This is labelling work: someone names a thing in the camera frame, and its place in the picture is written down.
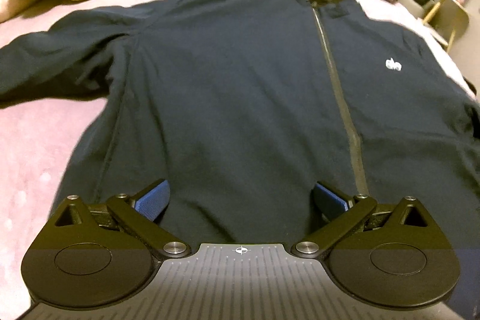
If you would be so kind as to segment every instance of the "bed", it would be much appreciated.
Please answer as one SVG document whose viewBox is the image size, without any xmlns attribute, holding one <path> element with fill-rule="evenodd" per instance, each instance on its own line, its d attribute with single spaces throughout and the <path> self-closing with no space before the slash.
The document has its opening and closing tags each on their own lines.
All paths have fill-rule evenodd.
<svg viewBox="0 0 480 320">
<path fill-rule="evenodd" d="M 0 47 L 15 37 L 47 30 L 73 10 L 131 6 L 150 0 L 41 0 L 0 24 Z M 395 1 L 357 0 L 372 19 L 406 26 L 423 36 L 446 74 L 474 98 L 451 58 L 409 12 Z M 14 320 L 30 306 L 20 273 L 22 257 L 44 226 L 70 153 L 105 99 L 85 102 L 43 99 L 0 110 L 0 319 Z"/>
</svg>

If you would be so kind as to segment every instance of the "dark navy jacket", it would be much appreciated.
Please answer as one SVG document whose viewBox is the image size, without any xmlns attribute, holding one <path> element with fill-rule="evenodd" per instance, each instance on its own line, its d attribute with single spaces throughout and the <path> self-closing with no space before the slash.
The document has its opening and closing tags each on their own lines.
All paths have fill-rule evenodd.
<svg viewBox="0 0 480 320">
<path fill-rule="evenodd" d="M 4 104 L 90 95 L 107 105 L 54 209 L 166 178 L 158 224 L 193 248 L 290 246 L 320 224 L 318 180 L 380 203 L 415 196 L 458 250 L 467 293 L 450 303 L 471 317 L 480 108 L 415 33 L 355 0 L 162 0 L 75 11 L 0 49 Z"/>
</svg>

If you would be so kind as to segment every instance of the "ribbed surface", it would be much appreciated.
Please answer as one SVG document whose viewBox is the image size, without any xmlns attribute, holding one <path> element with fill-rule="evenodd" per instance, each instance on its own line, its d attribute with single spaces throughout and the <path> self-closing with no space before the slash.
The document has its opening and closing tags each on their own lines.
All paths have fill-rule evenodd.
<svg viewBox="0 0 480 320">
<path fill-rule="evenodd" d="M 117 305 L 67 311 L 44 304 L 25 320 L 460 320 L 445 305 L 395 312 L 344 294 L 322 265 L 280 245 L 203 244 L 193 256 L 168 260 L 150 285 Z"/>
</svg>

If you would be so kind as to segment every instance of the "metal screw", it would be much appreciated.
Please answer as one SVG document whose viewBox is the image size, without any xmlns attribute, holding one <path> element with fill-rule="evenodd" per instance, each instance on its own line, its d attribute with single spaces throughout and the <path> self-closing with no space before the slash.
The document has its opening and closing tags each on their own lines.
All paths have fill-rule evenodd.
<svg viewBox="0 0 480 320">
<path fill-rule="evenodd" d="M 311 255 L 318 251 L 318 245 L 311 241 L 302 241 L 295 246 L 298 252 Z"/>
<path fill-rule="evenodd" d="M 181 254 L 186 249 L 187 246 L 179 241 L 172 241 L 163 246 L 163 250 L 169 254 Z"/>
</svg>

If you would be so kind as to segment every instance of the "blue gripper pad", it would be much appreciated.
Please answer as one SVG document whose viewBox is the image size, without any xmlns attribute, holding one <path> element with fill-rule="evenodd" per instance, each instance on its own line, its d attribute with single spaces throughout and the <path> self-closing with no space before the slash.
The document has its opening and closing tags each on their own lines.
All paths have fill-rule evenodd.
<svg viewBox="0 0 480 320">
<path fill-rule="evenodd" d="M 318 209 L 320 209 L 330 221 L 349 209 L 347 201 L 343 200 L 319 183 L 315 185 L 312 192 L 315 205 L 317 205 Z"/>
<path fill-rule="evenodd" d="M 163 181 L 138 199 L 134 208 L 147 219 L 153 221 L 164 211 L 169 204 L 169 200 L 170 186 L 167 181 Z"/>
</svg>

